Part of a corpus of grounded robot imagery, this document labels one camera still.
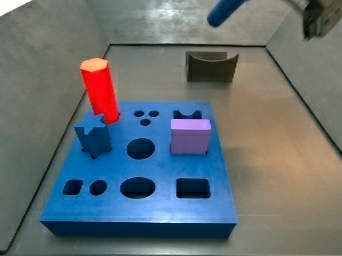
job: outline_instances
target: rectangular hole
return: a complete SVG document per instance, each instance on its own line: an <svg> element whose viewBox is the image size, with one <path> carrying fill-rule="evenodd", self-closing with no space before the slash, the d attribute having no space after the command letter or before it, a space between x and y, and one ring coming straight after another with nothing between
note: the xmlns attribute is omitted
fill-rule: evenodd
<svg viewBox="0 0 342 256"><path fill-rule="evenodd" d="M209 184L207 179L177 179L177 198L209 198Z"/></svg>

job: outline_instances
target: purple cube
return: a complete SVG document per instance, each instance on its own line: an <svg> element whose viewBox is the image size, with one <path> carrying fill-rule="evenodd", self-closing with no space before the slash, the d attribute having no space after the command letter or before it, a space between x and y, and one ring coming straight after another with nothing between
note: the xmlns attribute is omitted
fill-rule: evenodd
<svg viewBox="0 0 342 256"><path fill-rule="evenodd" d="M170 154L204 155L208 150L208 119L170 120Z"/></svg>

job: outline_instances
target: red cylinder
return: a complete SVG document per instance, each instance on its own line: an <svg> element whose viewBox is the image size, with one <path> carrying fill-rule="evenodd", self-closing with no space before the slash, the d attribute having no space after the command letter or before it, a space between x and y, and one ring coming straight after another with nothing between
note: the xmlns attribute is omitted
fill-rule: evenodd
<svg viewBox="0 0 342 256"><path fill-rule="evenodd" d="M109 62L94 58L80 65L84 85L88 92L93 114L104 114L106 124L118 120L120 113L110 78Z"/></svg>

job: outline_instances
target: gray table surface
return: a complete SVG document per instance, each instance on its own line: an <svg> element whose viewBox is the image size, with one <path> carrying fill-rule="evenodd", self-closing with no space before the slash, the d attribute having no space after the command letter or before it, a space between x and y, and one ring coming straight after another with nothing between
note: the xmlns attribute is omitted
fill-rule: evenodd
<svg viewBox="0 0 342 256"><path fill-rule="evenodd" d="M200 50L240 54L231 84L185 82L185 51ZM7 255L340 255L340 156L264 48L112 46L106 58L120 100L212 103L239 224L228 240L54 237L38 216L69 127Z"/></svg>

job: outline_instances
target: square hole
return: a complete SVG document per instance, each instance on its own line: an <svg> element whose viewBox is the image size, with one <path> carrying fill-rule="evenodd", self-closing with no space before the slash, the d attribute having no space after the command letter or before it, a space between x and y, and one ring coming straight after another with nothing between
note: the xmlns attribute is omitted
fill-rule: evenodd
<svg viewBox="0 0 342 256"><path fill-rule="evenodd" d="M68 180L62 189L62 195L76 196L80 193L81 185L81 180Z"/></svg>
<svg viewBox="0 0 342 256"><path fill-rule="evenodd" d="M177 179L177 198L209 198L209 185L207 179Z"/></svg>

